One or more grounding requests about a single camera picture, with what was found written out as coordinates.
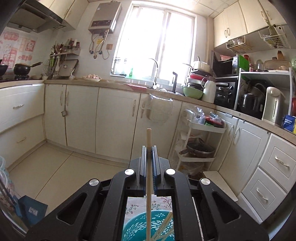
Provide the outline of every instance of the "window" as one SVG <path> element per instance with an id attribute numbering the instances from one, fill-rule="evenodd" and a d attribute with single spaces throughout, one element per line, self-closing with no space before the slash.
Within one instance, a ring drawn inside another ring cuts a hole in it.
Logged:
<path id="1" fill-rule="evenodd" d="M 192 59 L 194 18 L 167 9 L 134 6 L 124 26 L 112 74 L 172 84 L 173 72 L 184 83 Z"/>

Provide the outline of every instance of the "teal basket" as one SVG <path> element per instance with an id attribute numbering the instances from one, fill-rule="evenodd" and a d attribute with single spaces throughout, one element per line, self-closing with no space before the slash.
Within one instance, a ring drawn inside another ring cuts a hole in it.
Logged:
<path id="1" fill-rule="evenodd" d="M 153 210 L 151 211 L 151 236 L 158 230 L 169 211 L 166 210 Z M 173 219 L 169 222 L 168 226 L 163 230 L 161 235 L 169 232 L 173 227 Z M 122 241 L 143 241 L 146 239 L 146 212 L 140 213 L 129 220 L 123 227 Z M 174 241 L 175 234 L 170 234 L 165 241 Z"/>

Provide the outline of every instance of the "poster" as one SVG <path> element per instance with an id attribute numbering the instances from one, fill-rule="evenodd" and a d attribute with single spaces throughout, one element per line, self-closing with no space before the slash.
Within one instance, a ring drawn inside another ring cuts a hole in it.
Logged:
<path id="1" fill-rule="evenodd" d="M 32 54 L 37 36 L 17 29 L 6 27 L 0 35 L 1 64 L 8 65 L 7 73 L 13 73 L 14 65 L 23 63 L 31 65 Z"/>

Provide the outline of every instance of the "green bottle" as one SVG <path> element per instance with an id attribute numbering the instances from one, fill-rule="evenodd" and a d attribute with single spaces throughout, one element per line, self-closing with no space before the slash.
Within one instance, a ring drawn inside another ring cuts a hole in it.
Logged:
<path id="1" fill-rule="evenodd" d="M 133 68 L 131 68 L 131 71 L 130 71 L 130 74 L 129 74 L 129 77 L 132 78 L 133 76 Z"/>

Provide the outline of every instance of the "countertop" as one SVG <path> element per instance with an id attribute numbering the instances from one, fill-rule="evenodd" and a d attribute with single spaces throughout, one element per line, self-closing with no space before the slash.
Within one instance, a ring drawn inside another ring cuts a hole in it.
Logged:
<path id="1" fill-rule="evenodd" d="M 257 118 L 254 118 L 252 116 L 237 112 L 235 110 L 227 109 L 221 106 L 216 106 L 214 104 L 204 102 L 201 100 L 192 99 L 186 96 L 176 95 L 172 93 L 157 91 L 153 89 L 146 89 L 146 88 L 137 88 L 134 89 L 128 84 L 122 84 L 122 82 L 114 82 L 108 80 L 102 80 L 99 82 L 95 81 L 86 81 L 86 80 L 22 80 L 22 81 L 12 81 L 12 82 L 4 82 L 0 83 L 0 88 L 6 88 L 11 86 L 18 86 L 18 85 L 31 85 L 31 84 L 61 84 L 61 85 L 83 85 L 83 86 L 96 86 L 96 87 L 105 87 L 105 88 L 111 88 L 111 89 L 118 89 L 118 90 L 125 90 L 125 91 L 134 91 L 134 92 L 140 92 L 140 93 L 146 93 L 146 94 L 153 94 L 158 97 L 166 97 L 166 98 L 172 98 L 175 100 L 180 100 L 192 104 L 196 104 L 199 106 L 208 107 L 214 110 L 222 111 L 225 113 L 228 113 L 230 115 L 236 116 L 240 119 L 243 119 L 245 121 L 248 121 L 254 125 L 257 125 L 263 129 L 266 129 L 267 131 L 274 133 L 283 139 L 291 142 L 292 144 L 296 145 L 296 135 L 293 135 L 292 133 L 289 133 L 279 127 L 273 126 L 267 122 L 264 122 L 262 120 L 259 120 Z"/>

